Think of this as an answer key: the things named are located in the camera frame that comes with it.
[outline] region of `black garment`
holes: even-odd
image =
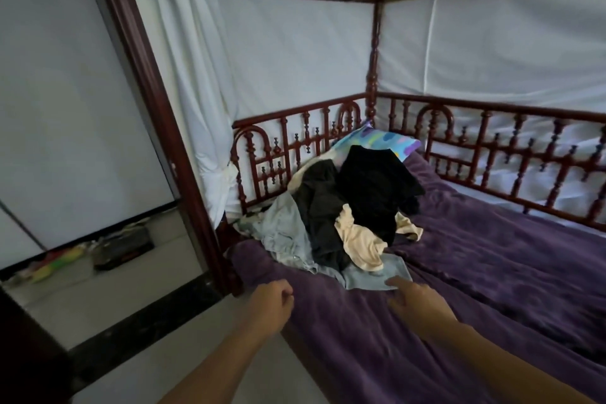
[[[389,246],[396,234],[398,209],[419,211],[417,195],[425,190],[396,154],[352,146],[337,177],[337,188],[352,209],[356,224],[367,227]]]
[[[301,186],[293,193],[312,243],[316,263],[342,271],[352,261],[343,249],[335,220],[346,203],[336,188],[337,170],[332,160],[310,166]]]

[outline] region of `tied curtain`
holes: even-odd
[[[237,170],[230,162],[238,99],[217,0],[157,0],[188,132],[216,228]]]

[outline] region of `purple bedsheet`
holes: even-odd
[[[335,279],[279,264],[260,242],[231,250],[246,286],[287,279],[294,289],[291,323],[330,371],[347,404],[493,403],[497,400],[456,357],[421,341],[392,315],[390,292],[346,291]],[[459,320],[487,339],[599,403],[606,403],[606,368],[410,267],[415,282],[435,288]]]
[[[457,193],[418,154],[418,243],[391,247],[508,317],[606,365],[606,239]]]

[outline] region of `colorful pillowcase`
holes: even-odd
[[[332,147],[332,150],[338,153],[333,159],[335,166],[340,167],[345,162],[352,146],[362,146],[373,150],[390,149],[403,162],[413,151],[420,147],[420,141],[401,134],[375,129],[367,121]]]

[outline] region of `black baseboard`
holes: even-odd
[[[149,211],[146,211],[146,212],[142,212],[141,214],[138,214],[137,216],[130,217],[130,218],[120,221],[114,225],[110,225],[109,227],[105,227],[96,232],[89,233],[88,235],[85,235],[78,239],[72,240],[69,243],[61,245],[59,247],[54,247],[53,249],[49,249],[48,251],[41,252],[40,254],[37,254],[33,257],[22,260],[21,262],[15,263],[9,267],[3,268],[0,270],[0,281],[8,280],[18,271],[26,269],[29,266],[29,264],[32,262],[37,262],[37,261],[43,260],[48,253],[52,253],[53,251],[58,251],[60,249],[65,249],[68,247],[73,247],[73,246],[76,246],[77,244],[83,243],[85,241],[98,240],[99,238],[109,235],[110,233],[122,230],[128,224],[132,224],[133,222],[140,221],[142,219],[145,219],[146,217],[155,216],[156,214],[160,214],[161,212],[165,212],[165,211],[168,211],[169,209],[176,208],[178,206],[178,204],[179,204],[179,202],[177,200],[171,201],[170,203],[166,203],[166,205],[158,206],[157,208],[150,209]]]
[[[95,382],[221,299],[222,296],[210,285],[210,274],[205,273],[72,348],[69,356],[74,370],[73,393]]]

